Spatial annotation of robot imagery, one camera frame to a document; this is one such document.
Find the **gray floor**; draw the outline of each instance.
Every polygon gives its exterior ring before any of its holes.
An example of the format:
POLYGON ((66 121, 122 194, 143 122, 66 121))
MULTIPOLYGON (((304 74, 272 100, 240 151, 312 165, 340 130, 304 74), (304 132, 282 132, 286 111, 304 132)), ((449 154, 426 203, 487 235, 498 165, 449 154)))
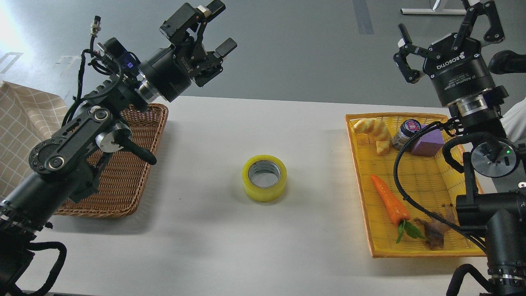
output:
MULTIPOLYGON (((58 94, 69 104, 76 93, 79 59, 88 46, 89 25, 102 17, 98 42, 117 37, 128 50, 146 59, 167 40, 158 28, 181 6, 181 0, 0 2, 0 80, 58 94)), ((242 1, 227 5, 205 31, 207 50, 232 37, 239 44, 225 61, 225 71, 184 94, 252 99, 440 106, 429 81, 408 84, 393 54, 398 51, 397 25, 406 24, 413 42, 427 46, 456 32, 462 16, 404 16, 400 8, 429 8, 428 0, 398 1, 242 1)), ((192 1, 193 6, 207 4, 192 1)), ((497 1, 507 39, 483 48, 486 62, 500 50, 526 53, 526 4, 497 1)), ((446 8, 461 8, 449 1, 446 8)), ((488 21, 480 17, 473 37, 481 37, 488 21)), ((420 68, 423 59, 409 59, 420 68)), ((87 70, 85 92, 104 79, 87 70)), ((510 97, 507 110, 526 96, 524 74, 495 75, 510 97)))

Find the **robotic arm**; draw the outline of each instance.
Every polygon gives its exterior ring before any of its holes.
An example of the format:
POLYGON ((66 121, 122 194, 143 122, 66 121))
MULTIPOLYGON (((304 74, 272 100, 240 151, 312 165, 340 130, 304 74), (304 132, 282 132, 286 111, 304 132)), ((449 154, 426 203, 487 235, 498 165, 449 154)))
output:
POLYGON ((51 289, 64 264, 66 248, 58 242, 31 241, 43 227, 52 228, 48 220, 64 201, 78 202, 98 191, 100 173, 114 152, 126 149, 156 163, 148 150, 131 141, 131 130, 120 112, 130 104, 145 112, 158 97, 172 102, 191 80, 203 86, 221 73, 223 60, 236 48, 236 42, 229 38, 207 52, 202 40, 207 24, 224 10, 220 0, 206 7, 184 4, 160 27, 171 44, 143 62, 115 38, 98 44, 102 55, 93 51, 93 40, 100 30, 100 17, 95 18, 91 48, 82 55, 77 98, 62 128, 32 149, 29 165, 33 174, 0 202, 0 295, 22 294, 15 283, 33 259, 31 251, 58 249, 60 255, 48 280, 33 295, 44 295, 51 289), (81 97, 86 53, 93 57, 90 65, 109 79, 81 97), (91 166, 86 159, 97 149, 103 156, 91 166))
MULTIPOLYGON (((500 43, 504 32, 494 1, 462 3, 466 16, 457 33, 451 33, 432 43, 427 48, 412 44, 406 27, 399 25, 402 40, 399 52, 393 59, 409 83, 416 83, 422 73, 430 77, 444 107, 448 107, 452 119, 447 124, 437 123, 442 129, 456 130, 453 139, 444 145, 445 160, 455 170, 464 173, 466 194, 459 195, 456 210, 459 224, 452 227, 480 246, 488 257, 489 280, 473 266, 463 265, 457 269, 451 280, 447 295, 457 295, 462 278, 471 273, 490 293, 484 295, 524 295, 526 294, 526 188, 510 192, 479 194, 474 171, 482 175, 498 178, 506 176, 519 167, 523 161, 526 172, 526 148, 524 144, 515 146, 508 141, 500 118, 500 105, 508 96, 503 86, 496 86, 490 70, 496 74, 526 72, 526 58, 510 51, 495 55, 490 69, 481 56, 483 46, 500 43), (478 16, 488 17, 490 28, 479 41, 470 37, 478 16), (413 70, 406 57, 416 54, 424 57, 423 69, 413 70), (473 150, 465 152, 461 165, 450 150, 459 144, 472 143, 473 150)), ((398 180, 398 162, 401 155, 420 136, 425 129, 414 136, 400 151, 394 167, 395 182, 404 199, 428 215, 428 211, 418 205, 403 190, 398 180)))

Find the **metal bolt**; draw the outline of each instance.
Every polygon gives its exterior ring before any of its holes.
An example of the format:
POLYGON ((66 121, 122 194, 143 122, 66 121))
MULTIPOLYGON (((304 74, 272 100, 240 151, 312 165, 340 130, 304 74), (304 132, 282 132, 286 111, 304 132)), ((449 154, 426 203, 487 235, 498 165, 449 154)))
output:
POLYGON ((48 166, 51 169, 58 170, 64 165, 64 159, 60 156, 56 156, 49 160, 48 166))
POLYGON ((95 105, 95 106, 93 106, 93 107, 91 107, 89 109, 88 114, 93 114, 93 113, 95 113, 95 111, 97 111, 99 109, 100 109, 100 106, 95 105))
POLYGON ((108 112, 106 110, 97 110, 95 112, 95 119, 104 120, 108 118, 108 112))

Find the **robotiq logo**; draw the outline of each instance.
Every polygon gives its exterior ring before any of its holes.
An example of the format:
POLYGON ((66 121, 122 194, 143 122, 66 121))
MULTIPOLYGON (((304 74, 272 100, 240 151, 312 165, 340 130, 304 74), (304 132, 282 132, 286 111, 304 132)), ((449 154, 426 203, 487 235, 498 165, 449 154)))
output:
POLYGON ((194 69, 192 69, 190 67, 190 65, 188 65, 188 63, 186 62, 185 58, 184 57, 181 57, 181 62, 183 63, 183 66, 186 68, 186 71, 188 73, 192 72, 194 69))
POLYGON ((450 59, 449 61, 443 63, 442 65, 438 65, 438 66, 437 66, 437 70, 440 70, 440 69, 442 69, 442 68, 444 68, 444 67, 447 67, 447 66, 453 64, 454 62, 458 62, 458 61, 460 61, 460 60, 463 59, 463 58, 465 58, 465 56, 464 56, 464 52, 461 52, 461 53, 459 54, 459 56, 450 59))

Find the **packing tape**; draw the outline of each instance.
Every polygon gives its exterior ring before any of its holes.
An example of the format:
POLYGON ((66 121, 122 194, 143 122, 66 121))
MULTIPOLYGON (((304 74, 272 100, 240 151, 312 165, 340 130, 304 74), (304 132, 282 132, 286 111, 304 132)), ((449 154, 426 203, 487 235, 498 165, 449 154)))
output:
POLYGON ((281 160, 272 155, 256 155, 243 166, 243 187, 245 193, 258 202, 270 202, 280 197, 285 191, 287 169, 281 160), (278 180, 268 186, 260 187, 253 183, 252 178, 261 173, 272 173, 278 180))

